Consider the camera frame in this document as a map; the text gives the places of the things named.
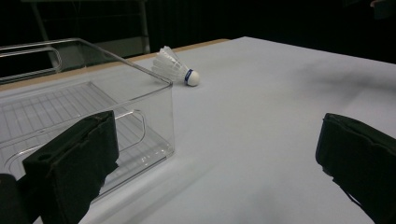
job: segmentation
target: shuttlecock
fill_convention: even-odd
[[[176,54],[167,46],[160,49],[154,59],[151,70],[172,81],[183,81],[186,85],[199,84],[199,74],[183,64]]]

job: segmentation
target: clear plastic bin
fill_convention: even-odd
[[[107,110],[116,117],[119,168],[96,200],[173,154],[170,80],[81,39],[0,48],[2,60],[0,173],[22,177],[23,159],[78,120]],[[7,74],[28,69],[27,62],[41,67]]]

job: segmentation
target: transparent storage container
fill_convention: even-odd
[[[38,70],[29,70],[32,63]],[[172,82],[81,39],[0,48],[0,173],[89,115],[113,110],[120,157],[96,200],[174,152]]]

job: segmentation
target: container handle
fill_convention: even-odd
[[[0,54],[0,58],[12,57],[12,56],[29,54],[29,53],[37,53],[37,52],[43,52],[43,51],[49,51],[49,59],[52,64],[51,68],[46,68],[46,69],[28,72],[28,73],[22,73],[22,74],[18,74],[18,75],[14,75],[14,76],[9,76],[9,77],[0,77],[0,84],[19,81],[21,79],[25,79],[25,78],[28,78],[28,77],[31,77],[31,76],[34,76],[37,74],[45,74],[48,72],[58,73],[59,71],[61,71],[61,67],[62,67],[61,55],[57,49],[51,48],[51,47],[45,47],[45,48],[41,48],[41,49],[27,49],[27,50],[3,53],[3,54]]]

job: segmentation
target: white tabletop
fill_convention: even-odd
[[[176,154],[83,222],[373,223],[315,151],[327,112],[396,136],[396,64],[248,37],[178,56],[202,82],[174,85]]]

